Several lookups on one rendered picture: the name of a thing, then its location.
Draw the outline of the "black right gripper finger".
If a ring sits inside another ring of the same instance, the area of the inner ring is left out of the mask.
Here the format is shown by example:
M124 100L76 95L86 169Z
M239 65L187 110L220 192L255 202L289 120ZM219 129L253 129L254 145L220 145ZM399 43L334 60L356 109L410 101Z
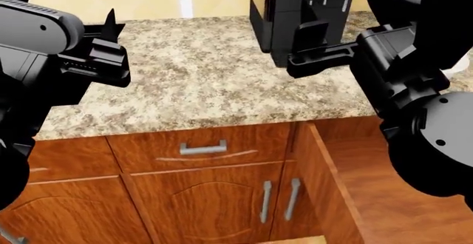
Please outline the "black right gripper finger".
M417 26L421 5L407 0L367 0L380 26L402 28Z
M326 51L326 21L300 24L293 37L293 59L320 59Z

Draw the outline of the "white bowl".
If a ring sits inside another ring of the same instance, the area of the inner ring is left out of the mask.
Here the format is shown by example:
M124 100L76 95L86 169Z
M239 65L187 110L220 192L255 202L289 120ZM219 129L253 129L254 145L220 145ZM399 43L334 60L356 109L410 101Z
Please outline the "white bowl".
M469 58L461 58L452 68L444 70L443 73L448 77L452 77L459 72L464 72L467 70L469 68L469 64Z

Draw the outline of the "wide wooden drawer front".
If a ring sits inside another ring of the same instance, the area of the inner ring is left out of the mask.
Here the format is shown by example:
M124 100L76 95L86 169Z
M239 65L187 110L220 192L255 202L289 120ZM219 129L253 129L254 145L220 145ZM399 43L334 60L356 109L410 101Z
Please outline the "wide wooden drawer front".
M291 123L267 123L113 135L107 141L124 172L141 173L284 160L292 132ZM227 152L180 155L181 143L197 148L220 140L227 141Z

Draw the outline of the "narrow wooden drawer front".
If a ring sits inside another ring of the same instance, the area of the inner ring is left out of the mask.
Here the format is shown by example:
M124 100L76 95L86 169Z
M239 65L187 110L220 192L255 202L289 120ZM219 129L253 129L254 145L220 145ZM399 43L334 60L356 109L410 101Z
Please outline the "narrow wooden drawer front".
M120 173L105 137L37 141L29 164L31 183Z

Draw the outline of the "open wooden drawer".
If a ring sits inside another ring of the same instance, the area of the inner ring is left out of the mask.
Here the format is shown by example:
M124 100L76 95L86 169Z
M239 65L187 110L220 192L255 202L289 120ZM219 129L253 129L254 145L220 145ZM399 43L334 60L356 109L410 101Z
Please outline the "open wooden drawer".
M303 121L293 156L327 244L473 244L462 197L431 197L397 175L377 117Z

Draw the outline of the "black coffee machine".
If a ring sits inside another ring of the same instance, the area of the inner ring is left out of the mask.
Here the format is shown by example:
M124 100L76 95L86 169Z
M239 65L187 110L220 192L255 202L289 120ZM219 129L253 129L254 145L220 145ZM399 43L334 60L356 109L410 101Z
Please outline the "black coffee machine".
M260 50L278 68L287 66L300 24L326 21L327 46L340 44L353 0L250 0L249 18Z

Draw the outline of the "wooden cabinet door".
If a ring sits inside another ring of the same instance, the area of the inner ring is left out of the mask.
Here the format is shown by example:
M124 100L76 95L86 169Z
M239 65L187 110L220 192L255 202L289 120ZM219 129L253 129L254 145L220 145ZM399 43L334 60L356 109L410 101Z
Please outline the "wooden cabinet door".
M29 244L152 244L118 176L29 183L0 226Z
M318 169L321 170L320 174L303 171L309 181L309 188L306 189L297 162L285 161L270 241L309 237L317 241L317 244L372 244L361 214L342 183L334 163L324 161ZM292 219L286 221L285 210L293 178L300 179L301 187Z
M283 163L249 163L132 174L157 244L249 244L268 241ZM272 189L261 223L263 183Z

